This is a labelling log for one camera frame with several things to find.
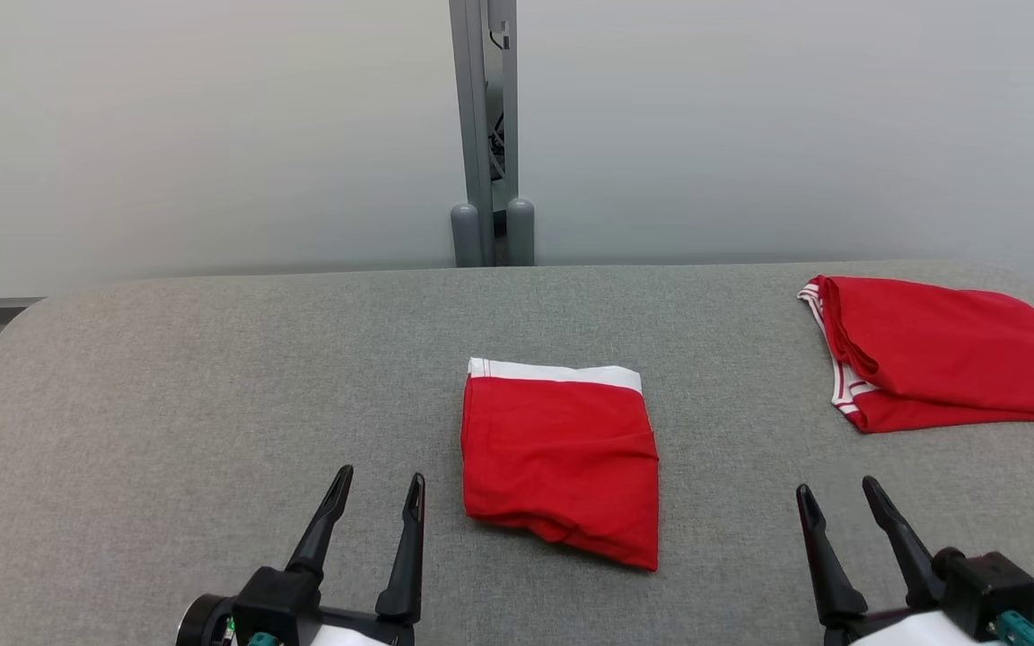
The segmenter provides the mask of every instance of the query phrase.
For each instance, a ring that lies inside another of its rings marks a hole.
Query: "red cloth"
[[[861,432],[1034,422],[1034,308],[995,291],[817,275],[797,297]]]
[[[657,444],[640,375],[473,359],[465,514],[657,570]]]

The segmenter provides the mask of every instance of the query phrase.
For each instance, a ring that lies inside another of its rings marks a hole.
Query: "folded red cloth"
[[[817,275],[797,295],[861,432],[1034,422],[1034,308],[995,291]]]
[[[657,442],[641,376],[472,359],[465,514],[657,570]]]

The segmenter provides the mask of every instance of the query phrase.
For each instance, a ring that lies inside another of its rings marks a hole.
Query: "red shorts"
[[[465,513],[657,570],[657,442],[636,372],[473,359]]]

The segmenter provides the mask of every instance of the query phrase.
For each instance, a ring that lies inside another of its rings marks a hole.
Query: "red fabric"
[[[1027,303],[887,278],[817,275],[809,285],[800,298],[820,312],[833,361],[854,373],[837,365],[833,404],[862,432],[1034,422]],[[842,386],[851,404],[838,401]]]
[[[465,513],[657,570],[657,444],[639,392],[473,377],[460,431]]]

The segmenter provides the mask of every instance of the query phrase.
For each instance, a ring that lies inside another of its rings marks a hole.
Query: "red cloth with striped trim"
[[[995,291],[817,275],[832,404],[864,433],[1034,422],[1034,308]]]
[[[640,375],[473,359],[465,514],[657,570],[657,442]]]

